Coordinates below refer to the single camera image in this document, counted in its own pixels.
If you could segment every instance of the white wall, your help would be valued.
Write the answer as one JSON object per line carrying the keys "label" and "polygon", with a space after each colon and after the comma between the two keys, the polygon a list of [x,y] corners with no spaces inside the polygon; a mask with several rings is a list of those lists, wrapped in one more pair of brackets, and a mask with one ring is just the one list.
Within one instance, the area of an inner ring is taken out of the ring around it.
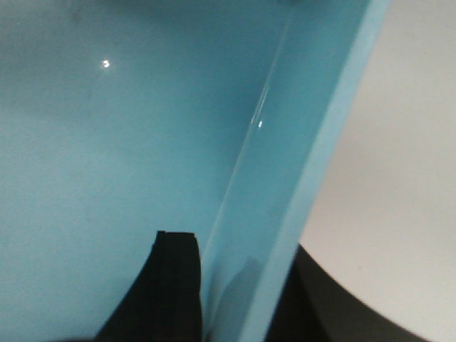
{"label": "white wall", "polygon": [[455,18],[454,0],[393,0],[301,240],[431,341],[456,341]]}

